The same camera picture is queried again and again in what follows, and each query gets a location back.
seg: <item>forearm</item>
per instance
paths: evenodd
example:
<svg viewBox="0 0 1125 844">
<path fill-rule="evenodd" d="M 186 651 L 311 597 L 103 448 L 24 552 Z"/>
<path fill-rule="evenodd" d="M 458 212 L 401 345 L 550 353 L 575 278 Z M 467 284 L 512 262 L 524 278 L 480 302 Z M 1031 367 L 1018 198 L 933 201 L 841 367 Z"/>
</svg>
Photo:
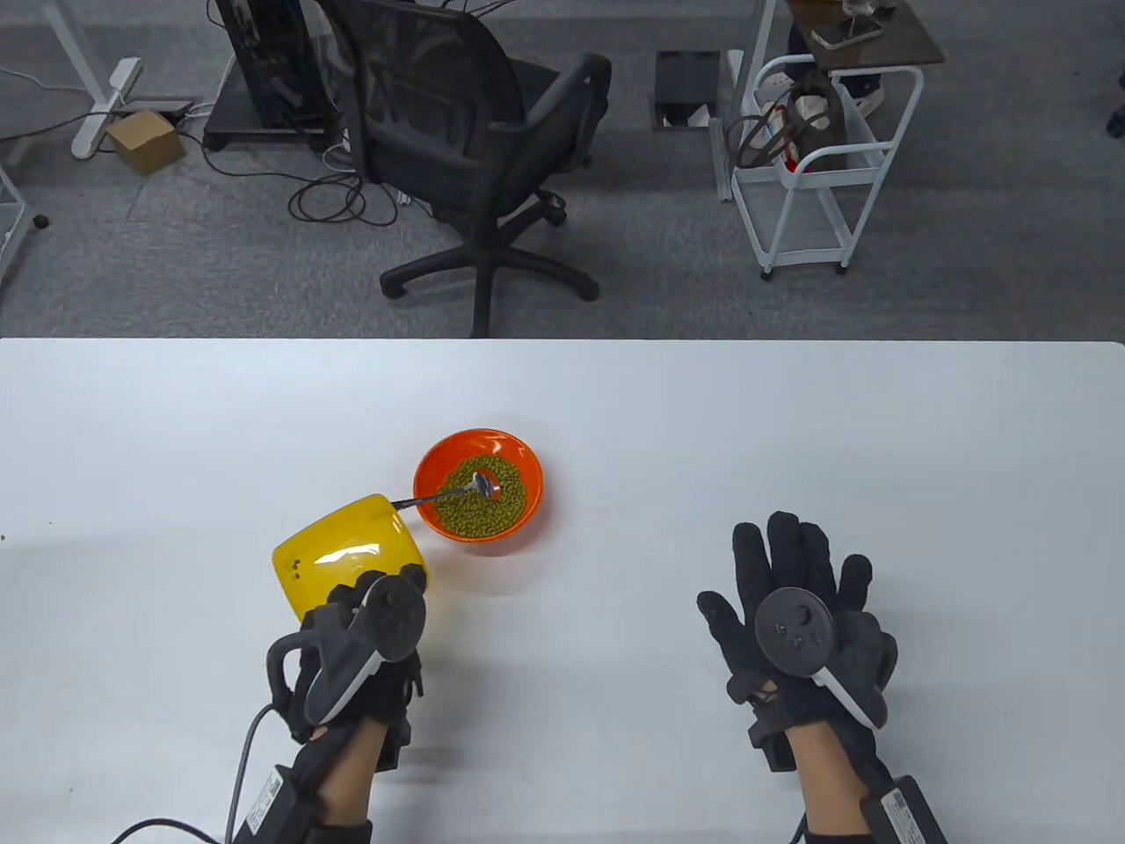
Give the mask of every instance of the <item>forearm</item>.
<svg viewBox="0 0 1125 844">
<path fill-rule="evenodd" d="M 786 730 L 804 793 L 809 832 L 816 835 L 870 835 L 860 811 L 867 796 L 844 746 L 825 722 Z"/>
<path fill-rule="evenodd" d="M 385 724 L 369 718 L 360 721 L 356 735 L 317 792 L 324 803 L 323 826 L 359 826 L 367 823 L 371 784 L 386 737 Z"/>
</svg>

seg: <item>black mesh chair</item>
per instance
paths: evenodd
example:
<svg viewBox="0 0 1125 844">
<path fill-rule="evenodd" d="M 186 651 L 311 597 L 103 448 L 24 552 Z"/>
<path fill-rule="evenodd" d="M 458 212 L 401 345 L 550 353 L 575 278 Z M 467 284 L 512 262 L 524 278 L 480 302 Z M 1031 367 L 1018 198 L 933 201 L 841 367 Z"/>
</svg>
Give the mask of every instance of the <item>black mesh chair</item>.
<svg viewBox="0 0 1125 844">
<path fill-rule="evenodd" d="M 471 336 L 488 335 L 501 267 L 548 276 L 596 299 L 597 284 L 585 272 L 512 243 L 540 219 L 566 221 L 566 204 L 542 183 L 588 165 L 608 106 L 610 61 L 584 55 L 559 74 L 510 60 L 466 12 L 403 0 L 316 1 L 336 41 L 330 62 L 345 80 L 339 106 L 357 172 L 429 203 L 465 241 L 384 272 L 384 295 L 395 299 L 407 281 L 472 267 Z"/>
</svg>

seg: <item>shelf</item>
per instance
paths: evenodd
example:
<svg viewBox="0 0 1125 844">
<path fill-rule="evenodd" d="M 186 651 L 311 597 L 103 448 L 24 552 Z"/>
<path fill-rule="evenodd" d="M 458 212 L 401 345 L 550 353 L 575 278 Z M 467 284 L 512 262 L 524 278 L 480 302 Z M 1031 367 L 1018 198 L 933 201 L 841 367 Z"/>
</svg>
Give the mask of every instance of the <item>shelf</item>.
<svg viewBox="0 0 1125 844">
<path fill-rule="evenodd" d="M 852 232 L 844 222 L 831 190 L 790 191 L 772 167 L 742 169 L 731 178 L 731 192 L 750 236 L 750 245 L 764 268 L 798 263 L 838 263 L 844 259 Z M 785 197 L 792 192 L 790 213 L 780 249 L 772 263 L 774 233 Z"/>
</svg>

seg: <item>cable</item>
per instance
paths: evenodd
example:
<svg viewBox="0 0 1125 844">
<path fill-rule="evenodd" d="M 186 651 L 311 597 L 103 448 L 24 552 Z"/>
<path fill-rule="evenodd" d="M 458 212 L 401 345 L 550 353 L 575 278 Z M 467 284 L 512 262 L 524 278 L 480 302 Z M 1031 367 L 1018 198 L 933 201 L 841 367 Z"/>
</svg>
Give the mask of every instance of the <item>cable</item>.
<svg viewBox="0 0 1125 844">
<path fill-rule="evenodd" d="M 179 829 L 180 832 L 188 833 L 189 835 L 195 835 L 199 841 L 206 842 L 206 844 L 219 844 L 207 833 L 198 829 L 191 824 L 184 824 L 181 820 L 173 820 L 172 818 L 148 818 L 147 820 L 142 820 L 138 824 L 134 824 L 124 833 L 114 838 L 112 844 L 122 844 L 123 841 L 128 838 L 134 833 L 138 833 L 142 829 L 147 829 L 150 826 L 170 826 L 172 829 Z"/>
<path fill-rule="evenodd" d="M 4 135 L 0 137 L 0 144 L 6 141 L 18 141 L 21 137 L 32 137 L 33 135 L 42 135 L 44 132 L 52 132 L 53 129 L 62 128 L 63 126 L 70 126 L 72 123 L 78 123 L 79 120 L 84 120 L 87 117 L 96 117 L 98 115 L 111 115 L 116 114 L 114 111 L 87 111 L 78 117 L 72 117 L 69 120 L 63 120 L 62 123 L 56 123 L 51 126 L 44 126 L 42 129 L 33 129 L 32 132 L 21 132 L 18 135 Z"/>
<path fill-rule="evenodd" d="M 341 150 L 341 149 L 343 149 L 343 145 L 344 145 L 343 141 L 340 141 L 339 143 L 332 144 L 332 146 L 330 146 L 327 150 L 325 150 L 324 154 L 321 155 L 321 161 L 324 162 L 324 167 L 326 167 L 328 170 L 331 170 L 334 173 L 354 173 L 356 172 L 354 168 L 348 168 L 346 170 L 341 170 L 340 168 L 333 167 L 332 163 L 328 161 L 328 155 L 332 154 L 332 151 L 333 150 Z"/>
<path fill-rule="evenodd" d="M 212 7 L 212 3 L 214 3 L 214 2 L 215 2 L 215 0 L 207 0 L 207 19 L 210 23 L 213 23 L 215 26 L 217 26 L 219 29 L 222 29 L 223 32 L 226 32 L 226 26 L 223 24 L 223 21 L 222 20 L 215 20 L 215 18 L 213 18 L 210 16 L 210 7 Z"/>
<path fill-rule="evenodd" d="M 35 84 L 37 84 L 44 91 L 76 91 L 79 93 L 87 93 L 87 90 L 84 88 L 81 88 L 80 86 L 48 86 L 46 82 L 36 79 L 30 73 L 24 73 L 24 71 L 11 70 L 10 68 L 0 68 L 0 73 L 7 73 L 12 77 L 19 77 L 20 79 L 26 79 L 29 82 L 35 82 Z"/>
<path fill-rule="evenodd" d="M 484 6 L 478 6 L 476 9 L 470 9 L 470 15 L 476 15 L 478 18 L 483 18 L 485 15 L 490 15 L 503 6 L 515 2 L 515 0 L 494 0 L 494 2 L 485 3 Z"/>
<path fill-rule="evenodd" d="M 273 704 L 267 703 L 258 710 L 254 720 L 250 722 L 246 730 L 246 738 L 242 743 L 242 756 L 238 757 L 238 773 L 234 775 L 234 791 L 231 793 L 231 808 L 226 812 L 226 834 L 223 836 L 223 844 L 231 844 L 234 841 L 234 819 L 238 814 L 238 798 L 242 797 L 242 781 L 246 779 L 246 762 L 250 760 L 250 746 L 254 743 L 254 734 L 262 718 L 273 711 Z"/>
<path fill-rule="evenodd" d="M 134 824 L 128 829 L 123 832 L 114 838 L 112 844 L 122 844 L 122 842 L 134 833 L 147 829 L 151 826 L 166 826 L 172 829 L 179 829 L 180 832 L 194 835 L 199 841 L 204 842 L 204 844 L 231 844 L 231 842 L 234 841 L 234 821 L 238 815 L 238 800 L 242 797 L 242 782 L 246 779 L 246 762 L 250 760 L 250 747 L 254 743 L 254 734 L 258 733 L 258 725 L 262 722 L 262 718 L 272 711 L 272 703 L 262 707 L 258 710 L 258 715 L 255 715 L 253 720 L 250 721 L 250 727 L 246 729 L 246 738 L 242 743 L 242 755 L 238 756 L 238 771 L 234 775 L 234 791 L 231 794 L 231 807 L 226 812 L 226 832 L 222 842 L 216 841 L 207 833 L 192 826 L 191 824 L 184 824 L 182 820 L 173 820 L 172 818 L 148 818 L 147 820 Z"/>
<path fill-rule="evenodd" d="M 199 144 L 199 150 L 202 152 L 204 161 L 207 163 L 212 170 L 222 176 L 231 176 L 237 179 L 252 178 L 258 176 L 273 176 L 279 179 L 291 179 L 292 181 L 302 182 L 292 196 L 289 197 L 289 201 L 286 204 L 286 210 L 289 213 L 294 219 L 302 223 L 351 223 L 357 221 L 375 228 L 386 228 L 387 226 L 394 225 L 398 219 L 398 204 L 395 203 L 395 198 L 387 190 L 386 186 L 379 185 L 379 189 L 387 195 L 390 200 L 392 217 L 388 221 L 377 221 L 368 219 L 363 216 L 367 210 L 367 197 L 363 196 L 363 178 L 359 173 L 340 173 L 333 172 L 327 176 L 322 176 L 318 179 L 308 179 L 304 176 L 294 176 L 292 173 L 284 173 L 278 170 L 259 170 L 252 173 L 237 173 L 232 170 L 224 170 L 223 168 L 215 164 L 207 154 L 207 147 L 204 146 L 202 141 L 194 135 L 187 133 L 181 133 L 180 137 L 187 137 Z M 344 188 L 344 198 L 341 207 L 323 216 L 317 216 L 305 208 L 305 200 L 308 199 L 309 195 L 314 190 L 321 188 Z"/>
</svg>

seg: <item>bag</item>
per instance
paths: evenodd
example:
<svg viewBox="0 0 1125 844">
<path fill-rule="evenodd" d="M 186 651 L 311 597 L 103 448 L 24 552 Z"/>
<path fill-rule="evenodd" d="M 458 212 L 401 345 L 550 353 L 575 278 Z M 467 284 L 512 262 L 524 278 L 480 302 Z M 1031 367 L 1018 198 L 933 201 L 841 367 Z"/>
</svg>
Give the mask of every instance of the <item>bag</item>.
<svg viewBox="0 0 1125 844">
<path fill-rule="evenodd" d="M 803 97 L 819 97 L 825 106 L 821 110 L 812 115 L 804 116 L 798 107 L 798 102 Z M 752 146 L 753 140 L 770 124 L 770 116 L 776 110 L 783 113 L 782 126 L 774 132 L 766 144 L 760 150 Z M 730 155 L 737 168 L 765 167 L 778 155 L 786 154 L 786 164 L 790 171 L 796 170 L 796 164 L 806 155 L 826 146 L 836 146 L 847 143 L 847 128 L 844 125 L 844 101 L 839 92 L 831 83 L 831 80 L 824 71 L 810 71 L 799 82 L 794 82 L 785 93 L 777 98 L 760 115 L 740 117 L 727 129 L 728 142 L 730 129 L 742 123 L 754 124 L 749 133 L 738 145 L 737 151 Z M 747 161 L 748 151 L 755 153 Z M 843 155 L 827 155 L 814 161 L 807 172 L 820 172 L 824 170 L 839 170 L 845 164 Z"/>
</svg>

